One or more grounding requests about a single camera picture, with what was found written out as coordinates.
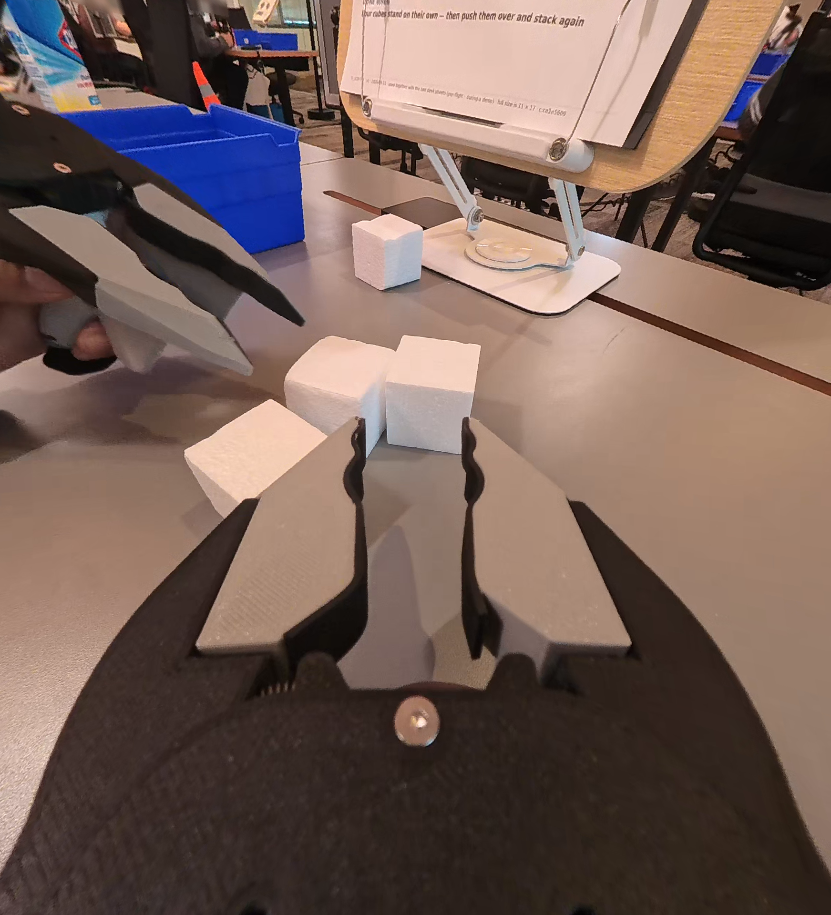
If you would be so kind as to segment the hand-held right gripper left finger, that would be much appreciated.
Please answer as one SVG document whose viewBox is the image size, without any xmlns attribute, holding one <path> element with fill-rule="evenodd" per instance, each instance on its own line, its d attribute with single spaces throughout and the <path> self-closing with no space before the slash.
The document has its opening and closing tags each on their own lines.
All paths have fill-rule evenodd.
<svg viewBox="0 0 831 915">
<path fill-rule="evenodd" d="M 353 417 L 262 491 L 195 648 L 340 661 L 368 621 L 366 422 Z"/>
</svg>

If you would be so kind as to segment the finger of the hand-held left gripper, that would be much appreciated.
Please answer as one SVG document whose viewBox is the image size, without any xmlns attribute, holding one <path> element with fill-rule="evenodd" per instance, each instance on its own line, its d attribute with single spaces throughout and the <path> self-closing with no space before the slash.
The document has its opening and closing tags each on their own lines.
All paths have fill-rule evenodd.
<svg viewBox="0 0 831 915">
<path fill-rule="evenodd" d="M 258 262 L 218 223 L 168 192 L 141 185 L 110 214 L 110 227 L 142 264 L 224 321 L 247 295 L 295 326 L 305 319 Z"/>
<path fill-rule="evenodd" d="M 18 208 L 11 215 L 97 277 L 100 321 L 127 368 L 149 372 L 165 346 L 173 345 L 217 367 L 252 373 L 249 360 L 217 317 L 152 274 L 98 221 L 53 208 Z"/>
</svg>

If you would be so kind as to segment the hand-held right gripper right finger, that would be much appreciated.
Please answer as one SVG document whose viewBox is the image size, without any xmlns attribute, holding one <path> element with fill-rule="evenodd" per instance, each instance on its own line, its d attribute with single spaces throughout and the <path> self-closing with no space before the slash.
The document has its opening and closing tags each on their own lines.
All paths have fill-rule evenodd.
<svg viewBox="0 0 831 915">
<path fill-rule="evenodd" d="M 471 658 L 521 654 L 544 682 L 569 654 L 625 656 L 630 636 L 564 491 L 473 417 L 462 424 L 462 464 Z"/>
</svg>

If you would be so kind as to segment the white hard foam cube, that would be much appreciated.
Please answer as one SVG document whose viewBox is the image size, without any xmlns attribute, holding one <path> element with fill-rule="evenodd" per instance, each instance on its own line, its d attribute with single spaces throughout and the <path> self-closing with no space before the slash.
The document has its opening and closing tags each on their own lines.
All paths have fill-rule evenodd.
<svg viewBox="0 0 831 915">
<path fill-rule="evenodd" d="M 348 420 L 365 420 L 370 453 L 386 429 L 386 377 L 396 352 L 354 339 L 328 336 L 287 372 L 287 409 L 324 434 Z"/>
<path fill-rule="evenodd" d="M 185 462 L 215 511 L 227 517 L 257 498 L 327 436 L 275 400 L 187 448 Z"/>
<path fill-rule="evenodd" d="M 386 377 L 386 439 L 390 445 L 460 455 L 470 417 L 480 346 L 402 336 Z"/>
<path fill-rule="evenodd" d="M 377 290 L 388 290 L 421 278 L 424 229 L 405 219 L 384 214 L 353 223 L 354 273 Z"/>
</svg>

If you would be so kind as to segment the blue plastic bin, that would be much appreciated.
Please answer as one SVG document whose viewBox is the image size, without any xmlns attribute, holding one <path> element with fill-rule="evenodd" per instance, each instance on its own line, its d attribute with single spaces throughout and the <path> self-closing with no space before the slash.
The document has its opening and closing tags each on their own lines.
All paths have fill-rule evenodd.
<svg viewBox="0 0 831 915">
<path fill-rule="evenodd" d="M 249 253 L 305 238 L 299 131 L 214 105 L 75 112 L 66 119 L 166 178 Z"/>
</svg>

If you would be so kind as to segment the disinfectant wipes canister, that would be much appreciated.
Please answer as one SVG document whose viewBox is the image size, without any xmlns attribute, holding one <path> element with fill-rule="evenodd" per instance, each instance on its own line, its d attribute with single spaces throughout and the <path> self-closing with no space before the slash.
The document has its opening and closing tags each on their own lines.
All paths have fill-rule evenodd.
<svg viewBox="0 0 831 915">
<path fill-rule="evenodd" d="M 2 25 L 45 109 L 60 115 L 101 109 L 59 2 L 7 1 Z"/>
</svg>

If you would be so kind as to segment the wooden top background desk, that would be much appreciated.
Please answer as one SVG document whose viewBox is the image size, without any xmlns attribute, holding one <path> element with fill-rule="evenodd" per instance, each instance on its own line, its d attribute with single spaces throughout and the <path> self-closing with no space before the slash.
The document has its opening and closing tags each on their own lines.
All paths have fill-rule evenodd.
<svg viewBox="0 0 831 915">
<path fill-rule="evenodd" d="M 228 50 L 227 55 L 232 59 L 259 65 L 260 67 L 264 64 L 272 66 L 275 71 L 276 92 L 282 105 L 284 122 L 291 127 L 295 127 L 295 112 L 287 80 L 287 71 L 299 71 L 302 68 L 301 61 L 316 62 L 318 60 L 318 52 L 233 48 Z"/>
</svg>

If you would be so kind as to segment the black phone on table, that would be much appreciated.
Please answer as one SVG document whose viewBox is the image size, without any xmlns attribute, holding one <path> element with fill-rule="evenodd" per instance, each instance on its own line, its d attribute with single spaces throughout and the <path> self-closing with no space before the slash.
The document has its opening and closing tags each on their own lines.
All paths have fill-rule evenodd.
<svg viewBox="0 0 831 915">
<path fill-rule="evenodd" d="M 398 216 L 410 223 L 421 226 L 425 230 L 462 218 L 454 203 L 430 197 L 421 197 L 393 204 L 381 209 L 380 213 L 382 215 Z"/>
</svg>

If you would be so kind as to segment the black office chair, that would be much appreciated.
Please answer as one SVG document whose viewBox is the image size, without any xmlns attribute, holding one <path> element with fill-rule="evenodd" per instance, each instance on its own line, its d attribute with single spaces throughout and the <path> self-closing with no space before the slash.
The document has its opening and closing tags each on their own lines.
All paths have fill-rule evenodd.
<svg viewBox="0 0 831 915">
<path fill-rule="evenodd" d="M 459 170 L 474 195 L 551 219 L 561 218 L 548 177 L 466 155 L 460 158 Z"/>
<path fill-rule="evenodd" d="M 811 15 L 694 239 L 696 257 L 776 288 L 831 284 L 831 17 Z"/>
</svg>

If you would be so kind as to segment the printed instruction sheet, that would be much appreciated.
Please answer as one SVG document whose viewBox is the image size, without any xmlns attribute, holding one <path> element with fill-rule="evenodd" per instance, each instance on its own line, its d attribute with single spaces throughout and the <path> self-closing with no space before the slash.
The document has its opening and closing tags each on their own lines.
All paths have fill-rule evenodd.
<svg viewBox="0 0 831 915">
<path fill-rule="evenodd" d="M 343 92 L 634 149 L 704 15 L 694 1 L 353 2 Z"/>
</svg>

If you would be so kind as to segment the white wooden document stand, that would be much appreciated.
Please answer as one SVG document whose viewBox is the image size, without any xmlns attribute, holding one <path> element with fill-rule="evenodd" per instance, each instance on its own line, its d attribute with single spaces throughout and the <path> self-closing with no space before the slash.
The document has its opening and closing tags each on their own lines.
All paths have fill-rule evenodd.
<svg viewBox="0 0 831 915">
<path fill-rule="evenodd" d="M 337 71 L 349 46 L 353 2 L 340 7 Z M 760 52 L 783 2 L 707 2 L 650 126 L 633 149 L 547 137 L 410 105 L 378 104 L 341 90 L 353 123 L 417 143 L 462 218 L 424 234 L 422 264 L 518 310 L 560 316 L 616 279 L 619 265 L 587 251 L 577 186 L 622 193 L 683 166 L 714 134 Z M 461 154 L 548 177 L 562 242 L 491 221 L 457 170 Z"/>
</svg>

